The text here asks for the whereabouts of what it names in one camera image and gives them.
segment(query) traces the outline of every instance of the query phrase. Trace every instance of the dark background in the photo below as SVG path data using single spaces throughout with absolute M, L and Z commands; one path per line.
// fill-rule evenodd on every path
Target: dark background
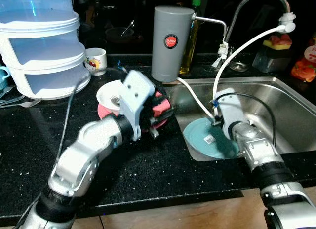
M 87 48 L 101 47 L 108 54 L 150 54 L 153 42 L 154 7 L 157 5 L 177 5 L 191 7 L 191 0 L 85 0 L 75 4 L 82 21 L 94 26 L 82 31 L 80 40 Z M 233 14 L 242 0 L 202 0 L 201 10 L 205 17 L 221 19 L 230 25 Z M 288 0 L 295 13 L 296 29 L 290 34 L 297 57 L 316 31 L 316 0 Z M 279 0 L 251 0 L 241 10 L 233 29 L 230 45 L 239 47 L 260 32 L 278 25 L 284 12 Z M 105 31 L 111 27 L 127 27 L 135 20 L 134 39 L 126 44 L 115 44 L 107 40 Z M 222 26 L 204 23 L 200 26 L 196 53 L 216 53 L 222 39 Z M 262 40 L 256 42 L 245 52 L 256 52 Z

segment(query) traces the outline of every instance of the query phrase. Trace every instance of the sink basin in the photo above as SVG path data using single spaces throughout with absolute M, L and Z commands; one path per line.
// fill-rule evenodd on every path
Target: sink basin
M 214 79 L 186 79 L 201 102 L 211 110 Z M 164 84 L 175 116 L 183 132 L 192 121 L 207 117 L 186 87 L 178 82 Z M 316 150 L 316 106 L 275 77 L 222 78 L 218 91 L 232 87 L 235 92 L 254 95 L 264 101 L 276 117 L 276 149 L 280 154 Z M 239 97 L 250 124 L 260 128 L 272 140 L 272 122 L 264 106 L 255 100 Z M 216 160 L 196 151 L 187 143 L 197 161 Z

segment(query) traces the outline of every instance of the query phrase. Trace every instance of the cartoon mug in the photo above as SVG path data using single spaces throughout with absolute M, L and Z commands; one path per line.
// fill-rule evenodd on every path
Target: cartoon mug
M 0 66 L 0 90 L 8 86 L 7 78 L 10 77 L 10 71 L 6 66 Z
M 84 66 L 88 69 L 91 75 L 99 76 L 106 72 L 107 56 L 106 51 L 101 48 L 89 48 L 85 50 L 86 59 Z

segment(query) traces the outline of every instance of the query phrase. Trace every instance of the stacked food container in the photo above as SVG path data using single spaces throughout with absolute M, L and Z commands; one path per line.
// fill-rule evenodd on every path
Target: stacked food container
M 51 100 L 87 86 L 79 26 L 72 0 L 0 0 L 0 53 L 20 93 Z

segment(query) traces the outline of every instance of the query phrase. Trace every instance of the gray water filter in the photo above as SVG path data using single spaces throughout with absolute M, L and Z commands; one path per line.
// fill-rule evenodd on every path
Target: gray water filter
M 152 77 L 161 82 L 177 79 L 188 40 L 192 15 L 190 8 L 155 7 Z

